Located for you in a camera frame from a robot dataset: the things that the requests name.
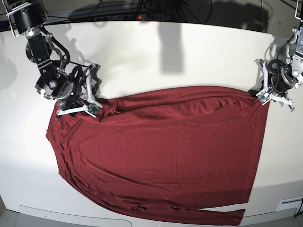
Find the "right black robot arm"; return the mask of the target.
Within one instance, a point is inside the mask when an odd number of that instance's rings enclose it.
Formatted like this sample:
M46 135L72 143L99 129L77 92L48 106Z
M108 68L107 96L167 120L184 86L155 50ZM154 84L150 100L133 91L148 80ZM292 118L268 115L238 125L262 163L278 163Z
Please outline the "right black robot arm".
M67 114L74 117L78 112L95 118L102 108L96 100L100 66L71 61L68 50L45 28L47 14L42 1L4 0L2 4L12 34L27 38L27 58L40 72L35 88L44 98L56 101L56 120Z

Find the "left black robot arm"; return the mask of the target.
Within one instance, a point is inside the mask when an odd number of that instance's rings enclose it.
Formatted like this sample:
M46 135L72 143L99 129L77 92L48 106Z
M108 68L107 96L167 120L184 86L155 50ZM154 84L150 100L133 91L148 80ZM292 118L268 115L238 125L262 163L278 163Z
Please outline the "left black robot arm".
M288 90L303 85L303 2L296 2L294 17L300 25L292 29L293 35L280 48L276 58L270 62L257 60L262 67L263 87L256 94L262 105L270 101L280 102L294 110L294 102Z

